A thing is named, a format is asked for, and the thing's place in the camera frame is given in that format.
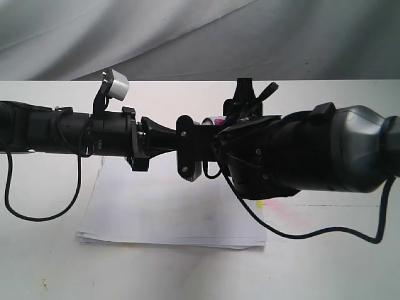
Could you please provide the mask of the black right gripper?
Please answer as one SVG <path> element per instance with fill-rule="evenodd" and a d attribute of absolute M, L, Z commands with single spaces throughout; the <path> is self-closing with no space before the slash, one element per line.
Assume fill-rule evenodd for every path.
<path fill-rule="evenodd" d="M 183 115 L 176 121 L 177 170 L 193 182 L 215 162 L 219 174 L 227 176 L 234 192 L 243 199 L 291 197 L 296 191 L 274 181 L 265 166 L 263 139 L 280 116 L 263 116 L 262 108 L 243 110 L 225 100 L 222 125 L 202 125 Z"/>

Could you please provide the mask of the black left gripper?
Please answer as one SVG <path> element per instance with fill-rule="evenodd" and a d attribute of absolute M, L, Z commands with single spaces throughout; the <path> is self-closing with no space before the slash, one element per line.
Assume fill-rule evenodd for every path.
<path fill-rule="evenodd" d="M 124 106 L 121 112 L 92 114 L 87 134 L 88 153 L 124 157 L 133 171 L 147 171 L 149 158 L 177 149 L 178 139 L 174 129 L 142 117 L 141 131 L 142 141 L 136 111 L 131 107 Z"/>

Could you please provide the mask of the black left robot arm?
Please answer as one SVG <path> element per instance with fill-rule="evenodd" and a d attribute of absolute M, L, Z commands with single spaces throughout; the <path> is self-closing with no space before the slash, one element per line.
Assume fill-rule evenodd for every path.
<path fill-rule="evenodd" d="M 1 150 L 11 153 L 122 157 L 133 171 L 146 172 L 149 161 L 176 150 L 176 131 L 148 117 L 136 120 L 133 108 L 99 114 L 1 101 Z"/>

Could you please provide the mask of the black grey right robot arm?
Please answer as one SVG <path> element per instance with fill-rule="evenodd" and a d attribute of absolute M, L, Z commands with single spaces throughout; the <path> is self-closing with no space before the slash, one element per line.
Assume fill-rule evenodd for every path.
<path fill-rule="evenodd" d="M 203 162 L 217 162 L 248 200 L 299 191 L 370 193 L 399 175 L 399 118 L 366 106 L 327 102 L 287 116 L 227 118 L 196 124 L 181 116 L 177 170 L 196 180 Z"/>

